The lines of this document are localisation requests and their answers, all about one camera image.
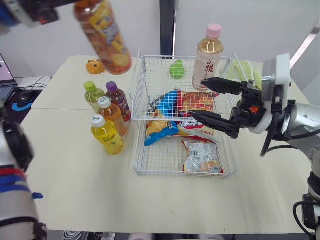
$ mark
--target blue snack bag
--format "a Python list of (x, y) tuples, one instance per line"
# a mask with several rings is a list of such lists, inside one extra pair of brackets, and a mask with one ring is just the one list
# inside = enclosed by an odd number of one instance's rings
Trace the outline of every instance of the blue snack bag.
[[(158, 98), (150, 106), (150, 116), (174, 117), (176, 114), (178, 91), (170, 91)], [(177, 134), (179, 128), (174, 121), (147, 121), (144, 145), (149, 146), (156, 141)]]

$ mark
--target wire basket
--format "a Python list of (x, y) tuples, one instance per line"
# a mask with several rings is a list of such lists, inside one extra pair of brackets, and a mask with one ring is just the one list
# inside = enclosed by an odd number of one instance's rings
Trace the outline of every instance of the wire basket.
[[(217, 157), (223, 169), (223, 173), (186, 172), (184, 164), (188, 158), (188, 152), (182, 144), (183, 140), (195, 142), (180, 136), (164, 137), (152, 145), (145, 146), (147, 121), (194, 121), (190, 116), (181, 116), (178, 106), (173, 106), (173, 114), (170, 116), (154, 116), (155, 102), (164, 95), (173, 91), (197, 92), (192, 85), (194, 56), (139, 56), (135, 65), (133, 80), (130, 87), (132, 101), (132, 119), (138, 121), (139, 135), (136, 144), (134, 169), (139, 176), (198, 176), (212, 178), (226, 178), (236, 172), (234, 149), (231, 148), (229, 137), (220, 131), (215, 131), (214, 137), (218, 144)], [(182, 60), (184, 75), (181, 78), (173, 78), (170, 75), (170, 66), (177, 60)], [(235, 61), (239, 60), (235, 53), (231, 57), (221, 57), (215, 69), (215, 77), (221, 77), (240, 82), (235, 71)], [(231, 94), (217, 94), (207, 91), (214, 98), (213, 112), (229, 119), (232, 108), (236, 105), (240, 96)]]
[[(184, 75), (180, 79), (175, 79), (170, 75), (170, 66), (177, 60), (182, 60)], [(130, 87), (130, 97), (132, 100), (132, 119), (134, 120), (159, 120), (159, 121), (187, 121), (192, 120), (190, 116), (181, 116), (178, 113), (178, 103), (173, 106), (173, 113), (170, 116), (154, 116), (156, 110), (155, 102), (164, 97), (165, 94), (173, 90), (184, 92), (197, 92), (192, 85), (194, 74), (195, 56), (143, 56), (138, 57), (133, 80)], [(221, 57), (216, 66), (214, 76), (226, 78), (239, 82), (235, 70), (230, 67), (232, 60), (238, 61), (235, 53), (231, 57)], [(212, 109), (214, 113), (229, 118), (232, 107), (239, 100), (239, 96), (231, 94), (217, 94), (207, 91), (214, 99)], [(185, 98), (186, 106), (192, 106), (197, 102), (195, 97)]]
[(184, 164), (188, 152), (182, 140), (196, 142), (180, 136), (164, 137), (152, 145), (145, 146), (146, 121), (138, 122), (139, 137), (134, 161), (134, 170), (139, 176), (197, 176), (226, 178), (236, 172), (234, 153), (226, 134), (216, 131), (214, 135), (218, 144), (217, 158), (223, 173), (186, 172)]

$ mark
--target held bottle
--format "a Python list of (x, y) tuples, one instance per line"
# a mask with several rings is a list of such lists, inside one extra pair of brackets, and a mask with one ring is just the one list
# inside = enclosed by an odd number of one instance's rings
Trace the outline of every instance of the held bottle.
[(116, 155), (122, 152), (125, 144), (112, 121), (97, 114), (92, 117), (91, 124), (93, 136), (102, 143), (108, 154)]
[(219, 24), (209, 24), (205, 33), (206, 38), (198, 43), (192, 78), (192, 85), (198, 91), (208, 90), (201, 84), (201, 81), (214, 76), (221, 53), (224, 50), (223, 44), (218, 39), (221, 29)]
[(127, 72), (131, 56), (108, 0), (82, 0), (74, 5), (74, 15), (107, 71)]
[(98, 104), (100, 106), (98, 113), (102, 115), (104, 119), (113, 122), (120, 136), (124, 136), (127, 133), (128, 128), (122, 118), (120, 108), (117, 105), (112, 104), (110, 99), (106, 96), (100, 97), (98, 99)]
[(131, 119), (131, 111), (129, 109), (125, 92), (119, 89), (114, 81), (107, 82), (105, 86), (108, 90), (105, 96), (108, 97), (113, 104), (119, 106), (123, 120), (125, 122), (129, 121)]
[(92, 81), (86, 81), (83, 86), (86, 90), (86, 93), (84, 94), (85, 100), (93, 108), (95, 113), (98, 113), (98, 99), (103, 97), (105, 92), (101, 88), (97, 88)]

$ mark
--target computer mouse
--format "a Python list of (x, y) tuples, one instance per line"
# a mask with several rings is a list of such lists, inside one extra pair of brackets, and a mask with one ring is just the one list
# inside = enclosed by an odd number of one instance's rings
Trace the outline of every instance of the computer mouse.
[(34, 99), (34, 94), (32, 90), (25, 90), (20, 93), (20, 102), (25, 104), (29, 103)]

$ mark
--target snack bag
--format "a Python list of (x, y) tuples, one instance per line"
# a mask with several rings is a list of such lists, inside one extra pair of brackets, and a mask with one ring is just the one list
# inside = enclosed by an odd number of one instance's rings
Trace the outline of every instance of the snack bag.
[(177, 110), (179, 117), (191, 117), (190, 110), (213, 112), (215, 98), (219, 95), (215, 92), (185, 92), (177, 90)]
[(188, 151), (188, 158), (183, 166), (184, 172), (211, 174), (222, 174), (224, 172), (218, 159), (216, 143), (182, 141), (182, 144)]
[(203, 125), (196, 120), (176, 122), (179, 132), (175, 136), (182, 136), (190, 139), (197, 139), (203, 142), (218, 141), (215, 138), (216, 130)]
[[(178, 91), (174, 90), (157, 98), (149, 107), (149, 116), (173, 117), (176, 112), (177, 95)], [(147, 121), (144, 145), (149, 146), (178, 132), (178, 126), (174, 121)]]
[(179, 132), (177, 124), (174, 121), (148, 121), (146, 123), (146, 132), (144, 145), (149, 146), (156, 141)]

